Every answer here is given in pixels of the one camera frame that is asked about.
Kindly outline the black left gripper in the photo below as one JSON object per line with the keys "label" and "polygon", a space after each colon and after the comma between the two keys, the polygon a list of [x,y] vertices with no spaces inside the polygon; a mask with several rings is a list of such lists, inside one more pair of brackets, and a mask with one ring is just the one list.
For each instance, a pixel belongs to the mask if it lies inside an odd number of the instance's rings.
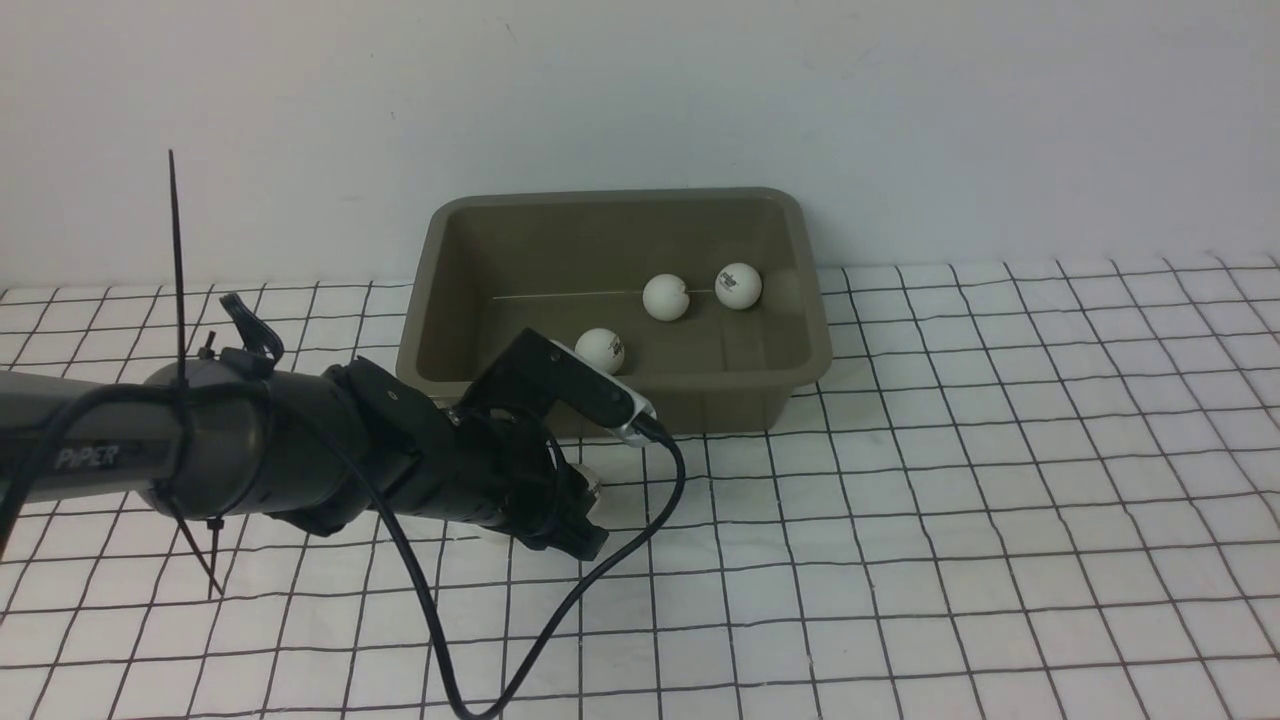
{"label": "black left gripper", "polygon": [[452,419],[430,400],[403,400],[399,428],[413,465],[399,482],[403,515],[471,525],[508,523],[535,551],[595,561],[609,532],[575,506],[570,461],[540,421],[500,409]]}

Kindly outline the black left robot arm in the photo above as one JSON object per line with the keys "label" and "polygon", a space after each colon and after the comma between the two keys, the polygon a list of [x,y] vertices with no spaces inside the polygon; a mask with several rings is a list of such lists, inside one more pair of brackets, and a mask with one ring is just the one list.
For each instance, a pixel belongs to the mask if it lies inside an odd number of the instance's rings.
{"label": "black left robot arm", "polygon": [[136,492],[170,518],[262,514],[329,537],[372,509],[375,486],[396,515],[531,550],[590,561],[607,541],[588,480],[525,413],[449,413],[364,357],[321,375],[257,378],[224,357],[188,372],[184,410],[108,387],[41,464],[28,501]]}

